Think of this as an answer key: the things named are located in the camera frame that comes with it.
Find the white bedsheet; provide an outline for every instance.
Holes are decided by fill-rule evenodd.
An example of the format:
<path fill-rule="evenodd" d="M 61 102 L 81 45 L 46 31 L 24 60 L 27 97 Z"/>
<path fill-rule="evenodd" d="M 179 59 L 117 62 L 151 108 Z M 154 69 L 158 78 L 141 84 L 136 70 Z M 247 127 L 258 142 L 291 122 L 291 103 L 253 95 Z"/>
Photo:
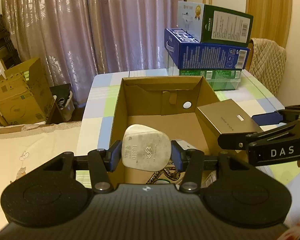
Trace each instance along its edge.
<path fill-rule="evenodd" d="M 16 178 L 65 151 L 75 152 L 81 122 L 0 134 L 0 196 Z M 0 206 L 0 229 L 7 220 Z"/>

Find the barcode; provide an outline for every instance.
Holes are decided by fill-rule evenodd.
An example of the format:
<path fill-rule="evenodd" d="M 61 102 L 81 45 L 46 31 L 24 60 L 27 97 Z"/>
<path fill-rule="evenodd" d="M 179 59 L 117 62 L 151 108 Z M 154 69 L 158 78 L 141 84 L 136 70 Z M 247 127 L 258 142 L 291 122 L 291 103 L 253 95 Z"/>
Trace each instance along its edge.
<path fill-rule="evenodd" d="M 234 78 L 240 78 L 240 74 L 241 74 L 241 71 L 240 70 L 237 70 L 236 72 L 235 72 L 235 77 Z"/>
<path fill-rule="evenodd" d="M 211 79 L 212 78 L 212 72 L 213 71 L 207 71 L 206 79 Z"/>
<path fill-rule="evenodd" d="M 247 56 L 247 51 L 240 49 L 237 65 L 235 66 L 235 68 L 240 68 L 240 69 L 243 68 L 243 64 L 246 60 L 246 56 Z"/>
<path fill-rule="evenodd" d="M 248 29 L 248 25 L 247 24 L 243 24 L 242 25 L 242 32 L 241 32 L 241 36 L 242 37 L 246 37 L 247 36 L 247 29 Z"/>

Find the patterned curtain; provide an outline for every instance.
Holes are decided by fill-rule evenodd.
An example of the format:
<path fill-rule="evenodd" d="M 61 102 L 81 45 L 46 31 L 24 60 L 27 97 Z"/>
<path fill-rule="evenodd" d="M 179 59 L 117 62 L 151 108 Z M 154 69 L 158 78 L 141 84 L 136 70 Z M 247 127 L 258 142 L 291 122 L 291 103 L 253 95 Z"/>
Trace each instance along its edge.
<path fill-rule="evenodd" d="M 71 83 L 84 105 L 97 63 L 87 0 L 2 0 L 3 15 L 22 61 L 40 57 L 51 86 Z"/>
<path fill-rule="evenodd" d="M 164 68 L 164 28 L 179 0 L 89 0 L 100 73 Z"/>
<path fill-rule="evenodd" d="M 21 60 L 40 57 L 50 85 L 71 83 L 83 105 L 94 76 L 165 67 L 164 28 L 178 0 L 2 0 Z"/>

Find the green box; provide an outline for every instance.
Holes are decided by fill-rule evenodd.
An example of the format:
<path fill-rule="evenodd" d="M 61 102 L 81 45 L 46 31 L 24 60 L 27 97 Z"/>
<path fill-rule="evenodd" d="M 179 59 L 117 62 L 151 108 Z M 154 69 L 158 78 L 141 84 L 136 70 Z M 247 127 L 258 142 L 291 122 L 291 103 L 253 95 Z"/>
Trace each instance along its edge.
<path fill-rule="evenodd" d="M 179 76 L 204 76 L 213 90 L 235 90 L 240 83 L 241 70 L 179 70 Z"/>
<path fill-rule="evenodd" d="M 238 79 L 240 78 L 241 70 L 228 69 L 180 69 L 179 76 L 204 76 L 209 79 Z"/>

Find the checkered tablecloth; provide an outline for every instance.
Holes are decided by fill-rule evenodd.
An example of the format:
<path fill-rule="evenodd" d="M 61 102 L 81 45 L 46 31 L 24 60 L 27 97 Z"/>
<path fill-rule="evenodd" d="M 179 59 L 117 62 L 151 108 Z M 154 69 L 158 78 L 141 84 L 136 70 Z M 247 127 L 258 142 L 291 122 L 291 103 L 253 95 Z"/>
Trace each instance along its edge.
<path fill-rule="evenodd" d="M 86 155 L 96 148 L 108 149 L 111 128 L 121 79 L 123 77 L 167 76 L 166 69 L 140 70 L 101 74 L 95 76 L 84 111 L 76 155 Z M 216 91 L 222 100 L 234 100 L 247 114 L 270 113 L 284 109 L 284 106 L 256 78 L 246 70 L 242 71 L 237 90 Z M 262 127 L 269 130 L 277 127 Z M 276 179 L 284 184 L 290 182 L 300 170 L 295 163 L 272 165 Z"/>

